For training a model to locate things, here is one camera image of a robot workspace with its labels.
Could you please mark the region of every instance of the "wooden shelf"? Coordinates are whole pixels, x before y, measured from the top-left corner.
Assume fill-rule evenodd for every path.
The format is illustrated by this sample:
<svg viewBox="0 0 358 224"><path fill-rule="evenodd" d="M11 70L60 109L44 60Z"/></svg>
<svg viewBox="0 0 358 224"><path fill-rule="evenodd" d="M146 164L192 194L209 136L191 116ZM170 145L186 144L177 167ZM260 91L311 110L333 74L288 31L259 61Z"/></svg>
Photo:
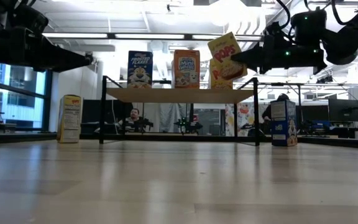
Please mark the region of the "wooden shelf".
<svg viewBox="0 0 358 224"><path fill-rule="evenodd" d="M107 94L126 103L239 103L253 91L107 88Z"/></svg>

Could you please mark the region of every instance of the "pops cereal box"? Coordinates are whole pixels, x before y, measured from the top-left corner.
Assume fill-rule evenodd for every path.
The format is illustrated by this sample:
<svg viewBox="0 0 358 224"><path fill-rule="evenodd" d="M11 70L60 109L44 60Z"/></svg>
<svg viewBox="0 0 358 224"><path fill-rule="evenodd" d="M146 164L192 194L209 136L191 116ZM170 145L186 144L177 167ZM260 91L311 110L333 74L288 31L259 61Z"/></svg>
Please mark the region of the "pops cereal box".
<svg viewBox="0 0 358 224"><path fill-rule="evenodd" d="M151 88L153 80L153 53L129 51L128 88Z"/></svg>
<svg viewBox="0 0 358 224"><path fill-rule="evenodd" d="M176 50L173 53L174 88L200 88L200 52Z"/></svg>
<svg viewBox="0 0 358 224"><path fill-rule="evenodd" d="M224 80L233 80L247 75L247 67L244 64L234 62L230 57L241 53L241 48L232 32L208 42L209 50L215 59L216 68Z"/></svg>
<svg viewBox="0 0 358 224"><path fill-rule="evenodd" d="M231 80L224 80L221 77L219 70L216 68L215 59L209 61L209 88L219 90L233 89L233 82Z"/></svg>

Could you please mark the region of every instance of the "person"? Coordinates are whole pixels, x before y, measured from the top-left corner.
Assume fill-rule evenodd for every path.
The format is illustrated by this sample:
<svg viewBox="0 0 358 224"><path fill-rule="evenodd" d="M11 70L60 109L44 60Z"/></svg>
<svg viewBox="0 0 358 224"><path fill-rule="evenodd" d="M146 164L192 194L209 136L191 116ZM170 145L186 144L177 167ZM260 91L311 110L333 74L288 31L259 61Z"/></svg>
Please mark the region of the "person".
<svg viewBox="0 0 358 224"><path fill-rule="evenodd" d="M137 108L134 108L131 110L130 116L125 119L125 130L128 132L135 132L137 131L135 122L139 121L139 110Z"/></svg>
<svg viewBox="0 0 358 224"><path fill-rule="evenodd" d="M287 94L280 94L280 96L278 96L277 101L285 101L285 100L289 100L290 98L287 96ZM272 120L272 106L271 104L268 105L268 107L266 108L266 110L262 113L262 118L266 121L270 121Z"/></svg>

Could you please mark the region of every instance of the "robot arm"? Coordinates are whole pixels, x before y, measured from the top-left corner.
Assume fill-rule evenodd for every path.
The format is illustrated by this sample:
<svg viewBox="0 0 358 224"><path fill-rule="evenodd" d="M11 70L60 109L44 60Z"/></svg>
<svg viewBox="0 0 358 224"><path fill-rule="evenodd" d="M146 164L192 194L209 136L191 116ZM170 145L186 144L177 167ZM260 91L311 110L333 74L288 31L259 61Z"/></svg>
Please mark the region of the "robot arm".
<svg viewBox="0 0 358 224"><path fill-rule="evenodd" d="M326 29L326 19L326 11L319 8L295 14L290 20L294 36L285 34L283 27L274 22L266 27L263 47L256 45L231 59L256 72L259 68L261 74L272 68L291 67L313 67L317 74L327 67L324 50L320 48L322 42L327 61L336 65L352 62L358 55L358 13L338 33Z"/></svg>
<svg viewBox="0 0 358 224"><path fill-rule="evenodd" d="M80 55L51 43L42 32L48 19L33 9L32 0L0 0L0 63L63 72L90 65L91 55Z"/></svg>

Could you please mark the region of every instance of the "wooden floor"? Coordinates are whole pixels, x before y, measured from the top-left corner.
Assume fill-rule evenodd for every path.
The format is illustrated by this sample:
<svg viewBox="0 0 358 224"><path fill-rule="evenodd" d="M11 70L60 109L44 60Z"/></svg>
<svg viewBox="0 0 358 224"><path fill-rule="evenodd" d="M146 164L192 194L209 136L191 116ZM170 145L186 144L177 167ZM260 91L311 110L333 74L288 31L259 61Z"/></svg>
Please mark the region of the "wooden floor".
<svg viewBox="0 0 358 224"><path fill-rule="evenodd" d="M358 224L358 149L0 145L0 223Z"/></svg>

